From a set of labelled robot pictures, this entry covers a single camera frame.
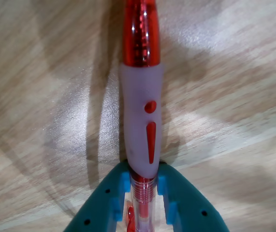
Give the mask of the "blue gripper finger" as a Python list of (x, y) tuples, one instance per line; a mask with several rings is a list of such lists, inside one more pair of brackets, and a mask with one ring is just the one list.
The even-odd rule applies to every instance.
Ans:
[(228, 232), (215, 207), (179, 171), (160, 162), (157, 192), (163, 197), (166, 224), (175, 232)]
[(123, 220), (125, 193), (130, 190), (129, 165), (124, 161), (100, 182), (65, 231), (115, 232), (117, 223)]

